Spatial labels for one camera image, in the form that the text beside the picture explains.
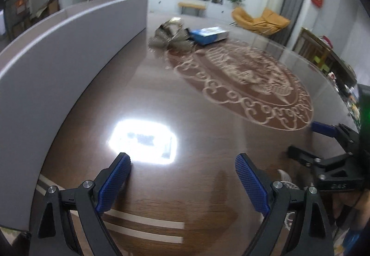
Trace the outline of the person's right hand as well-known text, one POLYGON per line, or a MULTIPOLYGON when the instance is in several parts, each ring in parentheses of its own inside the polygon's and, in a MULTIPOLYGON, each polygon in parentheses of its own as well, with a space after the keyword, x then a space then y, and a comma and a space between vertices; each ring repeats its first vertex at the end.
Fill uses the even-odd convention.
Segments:
POLYGON ((360 231, 369 221, 369 190, 334 193, 333 215, 336 226, 360 231))

